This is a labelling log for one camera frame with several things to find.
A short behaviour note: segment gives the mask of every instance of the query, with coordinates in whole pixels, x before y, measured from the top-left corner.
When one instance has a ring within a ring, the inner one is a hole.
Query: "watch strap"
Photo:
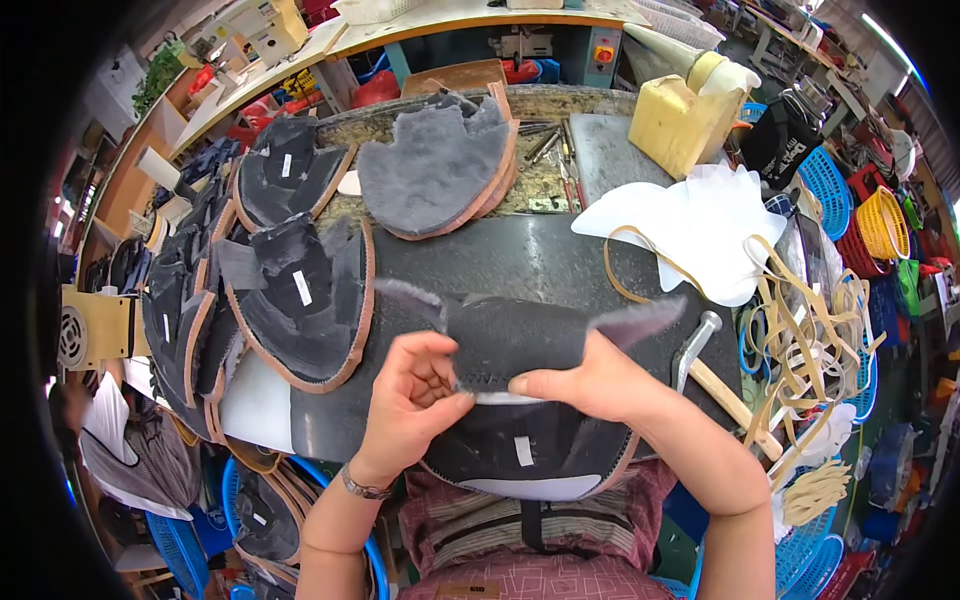
[[[386,490],[378,490],[377,488],[361,486],[353,481],[353,478],[350,476],[349,462],[344,463],[343,468],[340,469],[340,477],[344,480],[344,487],[347,488],[347,491],[361,498],[367,498],[368,500],[386,500],[393,493],[393,486]]]

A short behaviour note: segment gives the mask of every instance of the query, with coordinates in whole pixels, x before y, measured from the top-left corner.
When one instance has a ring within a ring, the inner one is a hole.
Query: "red switch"
[[[593,48],[593,59],[597,62],[610,62],[613,60],[613,48],[610,46],[597,46]]]

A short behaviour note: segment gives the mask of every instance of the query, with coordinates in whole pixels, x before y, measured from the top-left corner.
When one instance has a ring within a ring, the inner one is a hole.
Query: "left hand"
[[[435,331],[397,336],[373,382],[367,431],[350,476],[386,489],[423,458],[430,442],[471,408],[473,396],[453,393],[457,343]]]

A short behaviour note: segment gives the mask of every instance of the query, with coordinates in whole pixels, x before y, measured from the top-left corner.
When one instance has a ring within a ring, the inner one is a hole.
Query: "hammer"
[[[710,370],[710,367],[697,358],[700,350],[704,349],[704,346],[707,345],[707,340],[709,340],[710,335],[721,326],[723,326],[723,321],[720,319],[720,315],[712,310],[705,311],[704,314],[700,316],[700,326],[698,326],[697,330],[693,332],[693,335],[680,346],[680,349],[673,357],[674,386],[677,392],[682,394],[686,384],[686,376],[689,373],[697,383],[702,385],[704,389],[713,396],[717,404],[727,411],[728,415],[733,417],[736,424],[745,430],[749,430],[750,421],[754,418],[753,413],[750,412],[747,405],[743,403],[733,390],[727,387],[727,384],[721,381],[720,377],[716,376],[716,373]],[[772,461],[777,461],[781,454],[783,454],[783,446],[770,435],[770,432],[763,426],[763,423],[761,423],[757,429],[756,443],[759,444],[763,453]]]

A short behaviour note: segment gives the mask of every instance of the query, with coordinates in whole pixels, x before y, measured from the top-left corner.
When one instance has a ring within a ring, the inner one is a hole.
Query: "yellow plastic basket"
[[[910,238],[906,220],[893,192],[882,185],[856,210],[856,222],[873,258],[910,257]]]

